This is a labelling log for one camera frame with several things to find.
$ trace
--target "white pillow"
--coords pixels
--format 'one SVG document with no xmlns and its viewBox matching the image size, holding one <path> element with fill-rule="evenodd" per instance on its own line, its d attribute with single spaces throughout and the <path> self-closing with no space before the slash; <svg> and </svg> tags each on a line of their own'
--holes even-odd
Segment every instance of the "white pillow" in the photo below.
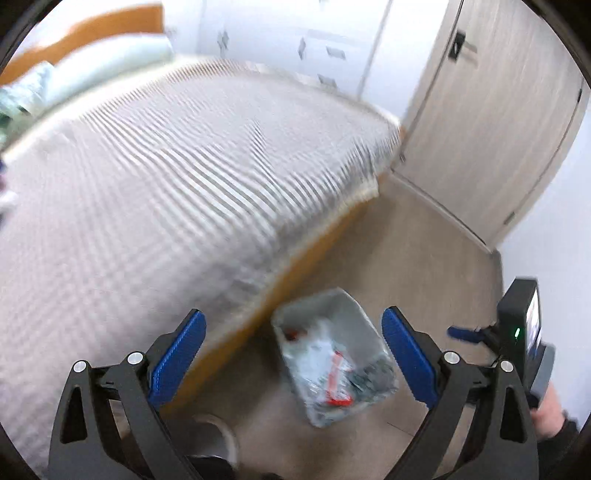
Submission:
<svg viewBox="0 0 591 480">
<path fill-rule="evenodd" d="M 173 47 L 162 34 L 117 35 L 90 43 L 55 65 L 47 82 L 45 106 L 51 108 L 121 73 L 172 56 Z"/>
</svg>

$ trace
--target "white bedspread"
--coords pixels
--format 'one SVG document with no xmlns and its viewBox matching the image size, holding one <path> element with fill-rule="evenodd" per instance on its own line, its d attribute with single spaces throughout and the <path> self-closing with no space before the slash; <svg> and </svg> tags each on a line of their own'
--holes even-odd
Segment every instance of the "white bedspread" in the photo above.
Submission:
<svg viewBox="0 0 591 480">
<path fill-rule="evenodd" d="M 0 421 L 43 473 L 69 369 L 145 350 L 192 307 L 210 345 L 327 224 L 376 194 L 398 128 L 254 66 L 199 61 L 58 122 L 11 159 Z"/>
</svg>

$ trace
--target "hand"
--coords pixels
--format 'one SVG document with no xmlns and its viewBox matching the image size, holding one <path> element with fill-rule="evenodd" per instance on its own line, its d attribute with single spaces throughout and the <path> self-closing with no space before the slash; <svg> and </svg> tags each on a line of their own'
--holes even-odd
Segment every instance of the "hand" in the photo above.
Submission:
<svg viewBox="0 0 591 480">
<path fill-rule="evenodd" d="M 534 422 L 535 434 L 538 440 L 552 438 L 562 429 L 565 418 L 552 382 L 549 383 L 546 395 L 542 399 L 539 408 L 531 410 L 531 419 Z"/>
</svg>

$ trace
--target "beige floor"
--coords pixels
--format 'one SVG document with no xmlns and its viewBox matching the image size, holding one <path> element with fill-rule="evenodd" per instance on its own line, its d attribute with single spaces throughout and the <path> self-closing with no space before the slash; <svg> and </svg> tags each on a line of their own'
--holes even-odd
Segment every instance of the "beige floor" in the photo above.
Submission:
<svg viewBox="0 0 591 480">
<path fill-rule="evenodd" d="M 339 286 L 378 324 L 397 305 L 415 329 L 442 349 L 472 362 L 490 360 L 480 347 L 446 336 L 449 325 L 495 320 L 499 266 L 438 213 L 394 182 L 343 235 L 298 291 Z M 379 480 L 391 469 L 427 409 L 414 401 L 402 375 L 391 398 L 326 429 L 311 427 L 291 392 L 270 329 L 264 328 L 204 389 L 192 413 L 225 419 L 238 436 L 245 478 L 273 471 L 286 480 Z M 470 420 L 467 411 L 440 472 L 454 456 Z"/>
</svg>

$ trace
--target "trash bin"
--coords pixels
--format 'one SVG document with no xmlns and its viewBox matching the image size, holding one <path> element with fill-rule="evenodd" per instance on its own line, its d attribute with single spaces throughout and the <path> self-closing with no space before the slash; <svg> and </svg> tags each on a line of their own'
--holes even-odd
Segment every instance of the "trash bin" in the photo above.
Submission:
<svg viewBox="0 0 591 480">
<path fill-rule="evenodd" d="M 325 427 L 398 389 L 388 347 L 341 288 L 288 303 L 271 323 L 312 425 Z"/>
</svg>

